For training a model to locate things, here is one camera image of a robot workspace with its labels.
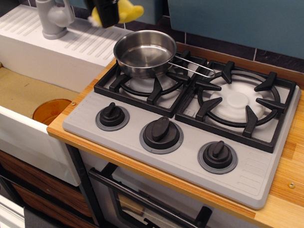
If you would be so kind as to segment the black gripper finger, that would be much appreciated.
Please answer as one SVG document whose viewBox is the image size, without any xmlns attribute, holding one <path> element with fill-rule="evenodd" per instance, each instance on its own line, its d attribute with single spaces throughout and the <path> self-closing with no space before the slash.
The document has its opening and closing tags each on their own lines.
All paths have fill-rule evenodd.
<svg viewBox="0 0 304 228">
<path fill-rule="evenodd" d="M 119 22 L 119 0 L 94 0 L 100 21 L 104 28 L 115 26 Z"/>
</svg>

